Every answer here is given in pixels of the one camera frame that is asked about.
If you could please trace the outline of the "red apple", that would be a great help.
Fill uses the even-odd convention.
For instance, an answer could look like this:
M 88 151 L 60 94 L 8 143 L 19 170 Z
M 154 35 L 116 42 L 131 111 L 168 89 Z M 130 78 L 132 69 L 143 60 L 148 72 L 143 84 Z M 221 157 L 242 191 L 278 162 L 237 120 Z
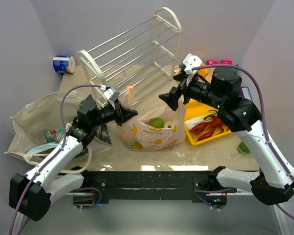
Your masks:
M 123 142 L 132 142 L 133 136 L 129 133 L 121 133 L 121 140 Z

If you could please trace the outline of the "blue brown chips bag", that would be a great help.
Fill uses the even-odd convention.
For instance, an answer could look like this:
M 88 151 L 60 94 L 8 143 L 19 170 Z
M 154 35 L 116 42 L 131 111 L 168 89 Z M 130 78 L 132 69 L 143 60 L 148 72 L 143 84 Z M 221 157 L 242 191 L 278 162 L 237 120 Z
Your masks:
M 49 142 L 42 144 L 40 146 L 37 146 L 27 152 L 27 154 L 50 154 L 56 147 L 58 146 L 58 143 L 55 142 Z

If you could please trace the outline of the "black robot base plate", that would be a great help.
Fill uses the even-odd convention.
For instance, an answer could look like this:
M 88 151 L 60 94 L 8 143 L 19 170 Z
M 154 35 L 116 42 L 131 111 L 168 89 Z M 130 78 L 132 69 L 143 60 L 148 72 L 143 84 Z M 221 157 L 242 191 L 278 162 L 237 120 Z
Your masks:
M 227 192 L 214 184 L 209 171 L 85 171 L 82 191 L 73 194 L 77 207 L 111 200 L 191 201 L 222 209 Z

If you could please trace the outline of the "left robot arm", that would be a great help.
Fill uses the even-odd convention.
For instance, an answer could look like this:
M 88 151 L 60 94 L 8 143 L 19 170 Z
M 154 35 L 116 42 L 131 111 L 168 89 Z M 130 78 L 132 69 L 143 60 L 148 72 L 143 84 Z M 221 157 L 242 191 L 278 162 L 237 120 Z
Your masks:
M 96 136 L 96 128 L 115 121 L 121 126 L 137 116 L 137 111 L 124 107 L 119 100 L 98 108 L 92 98 L 83 100 L 72 126 L 59 145 L 27 174 L 15 174 L 10 180 L 10 207 L 33 221 L 40 220 L 51 206 L 55 193 L 49 191 L 52 183 L 66 181 L 69 174 L 56 179 L 66 164 L 81 153 Z

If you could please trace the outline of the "green custard apple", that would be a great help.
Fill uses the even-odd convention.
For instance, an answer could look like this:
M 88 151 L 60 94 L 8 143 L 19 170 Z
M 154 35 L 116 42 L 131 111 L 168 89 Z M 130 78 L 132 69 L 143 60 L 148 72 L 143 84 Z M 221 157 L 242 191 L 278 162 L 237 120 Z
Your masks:
M 150 120 L 149 126 L 152 126 L 154 128 L 163 128 L 164 121 L 160 117 L 155 117 Z

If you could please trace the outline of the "white glazed doughnut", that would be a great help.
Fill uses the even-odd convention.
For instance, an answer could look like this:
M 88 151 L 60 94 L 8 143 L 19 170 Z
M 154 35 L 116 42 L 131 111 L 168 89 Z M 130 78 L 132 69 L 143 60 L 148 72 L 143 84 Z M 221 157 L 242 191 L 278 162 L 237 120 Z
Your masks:
M 173 121 L 169 120 L 169 121 L 166 121 L 164 123 L 164 127 L 163 128 L 174 128 L 175 127 L 175 124 Z

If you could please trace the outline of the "translucent orange plastic bag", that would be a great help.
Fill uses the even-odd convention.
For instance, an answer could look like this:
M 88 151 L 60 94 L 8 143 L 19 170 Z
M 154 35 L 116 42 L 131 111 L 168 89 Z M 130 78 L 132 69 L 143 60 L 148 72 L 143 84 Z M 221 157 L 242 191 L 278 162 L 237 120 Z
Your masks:
M 148 112 L 139 113 L 122 126 L 117 126 L 117 132 L 121 139 L 121 133 L 129 133 L 133 136 L 132 142 L 122 143 L 133 151 L 158 151 L 166 147 L 180 144 L 186 134 L 184 130 L 184 116 L 186 106 L 178 101 L 178 108 L 173 111 L 168 105 L 161 105 Z M 149 126 L 152 118 L 161 118 L 164 123 L 173 121 L 174 128 L 154 128 Z

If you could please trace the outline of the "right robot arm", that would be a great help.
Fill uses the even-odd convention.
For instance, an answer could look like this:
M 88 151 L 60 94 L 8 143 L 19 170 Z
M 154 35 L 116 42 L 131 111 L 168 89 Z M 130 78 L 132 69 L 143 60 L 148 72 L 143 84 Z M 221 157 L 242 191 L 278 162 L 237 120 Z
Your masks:
M 264 107 L 258 109 L 240 95 L 242 78 L 237 72 L 242 71 L 252 81 L 255 78 L 235 65 L 217 64 L 213 68 L 211 83 L 198 80 L 202 67 L 183 70 L 173 77 L 179 85 L 159 98 L 174 111 L 180 97 L 184 104 L 192 99 L 216 108 L 217 117 L 247 145 L 260 167 L 260 171 L 247 172 L 219 166 L 209 175 L 209 187 L 249 191 L 269 206 L 287 202 L 294 195 L 294 167 L 270 137 Z

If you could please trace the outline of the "cream canvas tote bag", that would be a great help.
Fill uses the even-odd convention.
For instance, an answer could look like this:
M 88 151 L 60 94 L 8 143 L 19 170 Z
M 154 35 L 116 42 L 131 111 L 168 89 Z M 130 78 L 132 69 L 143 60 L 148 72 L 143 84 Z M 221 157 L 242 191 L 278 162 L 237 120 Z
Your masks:
M 47 143 L 44 133 L 59 130 L 63 127 L 60 119 L 60 105 L 64 92 L 48 94 L 30 104 L 11 117 L 15 136 L 5 152 L 6 155 L 25 161 L 30 165 L 38 165 L 48 154 L 29 153 L 35 147 Z M 91 97 L 85 93 L 73 91 L 65 98 L 63 107 L 64 123 L 67 130 L 77 116 L 80 102 Z M 90 143 L 92 158 L 95 155 L 111 150 L 112 142 L 106 125 L 96 127 L 96 135 Z

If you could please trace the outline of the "green red snack packet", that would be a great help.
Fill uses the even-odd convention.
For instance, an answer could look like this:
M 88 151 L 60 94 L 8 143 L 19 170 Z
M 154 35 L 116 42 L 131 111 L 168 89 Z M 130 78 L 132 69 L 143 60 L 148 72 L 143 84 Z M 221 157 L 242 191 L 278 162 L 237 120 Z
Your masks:
M 49 142 L 55 142 L 59 143 L 63 137 L 64 129 L 53 129 L 53 130 L 47 130 L 44 132 L 45 138 L 47 143 Z

